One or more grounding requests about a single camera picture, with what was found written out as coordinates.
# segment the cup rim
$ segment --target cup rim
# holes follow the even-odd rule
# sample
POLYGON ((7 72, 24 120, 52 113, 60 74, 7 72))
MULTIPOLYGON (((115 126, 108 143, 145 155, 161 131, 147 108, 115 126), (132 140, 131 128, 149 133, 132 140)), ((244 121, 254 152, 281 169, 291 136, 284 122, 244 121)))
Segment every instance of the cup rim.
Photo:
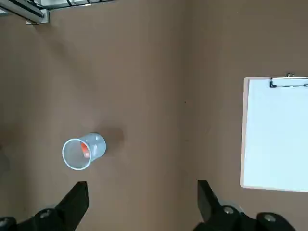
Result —
POLYGON ((64 162, 66 163, 66 165, 69 166, 71 169, 73 169, 73 170, 79 170, 79 171, 80 171, 80 170, 86 169, 86 168, 90 165, 90 163, 91 163, 91 161, 92 161, 92 152, 91 152, 91 149, 90 149, 89 145, 88 145, 86 142, 84 142, 82 139, 80 139, 80 138, 71 138, 71 139, 69 139, 68 141, 66 141, 66 142, 64 143, 64 145, 63 145, 63 148, 62 148, 62 158, 63 158, 64 162), (84 143, 84 144, 86 145, 87 149, 88 149, 89 152, 90 152, 89 161, 88 161, 88 163, 87 163, 84 167, 81 167, 81 168, 73 167, 73 166, 71 166, 71 165, 66 161, 66 159, 65 159, 65 157, 64 157, 64 149, 65 149, 66 145, 67 145, 69 142, 72 142, 72 141, 80 141, 80 142, 84 143))

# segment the white paper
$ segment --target white paper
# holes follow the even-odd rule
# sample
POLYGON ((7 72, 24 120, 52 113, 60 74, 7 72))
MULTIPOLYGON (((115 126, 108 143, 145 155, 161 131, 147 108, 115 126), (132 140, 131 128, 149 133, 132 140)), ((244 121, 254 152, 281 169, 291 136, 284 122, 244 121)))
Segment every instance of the white paper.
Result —
POLYGON ((249 81, 242 187, 308 192, 308 88, 249 81))

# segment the brown surface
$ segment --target brown surface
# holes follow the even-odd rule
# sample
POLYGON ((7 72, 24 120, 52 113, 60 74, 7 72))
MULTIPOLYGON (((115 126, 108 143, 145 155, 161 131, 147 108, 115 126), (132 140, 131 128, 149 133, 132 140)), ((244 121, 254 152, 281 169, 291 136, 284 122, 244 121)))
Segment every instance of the brown surface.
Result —
POLYGON ((308 230, 308 194, 240 187, 243 79, 308 75, 307 7, 303 0, 193 1, 183 230, 198 221, 196 179, 208 179, 220 198, 249 215, 274 211, 308 230))
POLYGON ((181 11, 123 0, 54 11, 50 25, 0 19, 2 215, 23 219, 87 180, 78 230, 177 229, 181 11), (69 169, 63 143, 91 131, 108 152, 69 169))
POLYGON ((186 3, 121 0, 35 27, 0 19, 0 214, 23 219, 87 180, 79 230, 187 231, 203 178, 248 214, 307 230, 306 194, 244 190, 239 174, 243 79, 308 74, 308 4, 186 3), (108 153, 72 171, 61 147, 90 131, 108 153))

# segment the metal rack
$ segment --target metal rack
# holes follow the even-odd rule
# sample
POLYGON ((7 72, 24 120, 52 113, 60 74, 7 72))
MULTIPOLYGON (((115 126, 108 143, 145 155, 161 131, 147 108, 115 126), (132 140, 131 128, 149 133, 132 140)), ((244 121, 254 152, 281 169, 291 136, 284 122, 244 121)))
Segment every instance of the metal rack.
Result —
POLYGON ((0 16, 16 14, 27 24, 42 24, 49 22, 51 10, 112 1, 115 0, 0 0, 0 16))

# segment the screw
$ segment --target screw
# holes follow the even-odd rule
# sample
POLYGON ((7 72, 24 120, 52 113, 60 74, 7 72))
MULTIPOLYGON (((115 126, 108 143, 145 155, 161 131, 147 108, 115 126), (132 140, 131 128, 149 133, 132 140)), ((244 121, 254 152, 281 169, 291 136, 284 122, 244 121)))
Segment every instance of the screw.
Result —
POLYGON ((51 213, 50 210, 46 210, 45 212, 40 214, 39 218, 46 218, 49 216, 50 213, 51 213))
POLYGON ((275 222, 276 218, 274 216, 272 216, 271 214, 266 214, 264 216, 264 219, 267 220, 268 222, 275 222))
POLYGON ((233 213, 233 209, 231 207, 224 207, 223 210, 225 211, 226 214, 232 214, 233 213))
POLYGON ((9 220, 7 218, 4 218, 2 220, 0 220, 0 227, 6 226, 6 224, 9 222, 9 220))

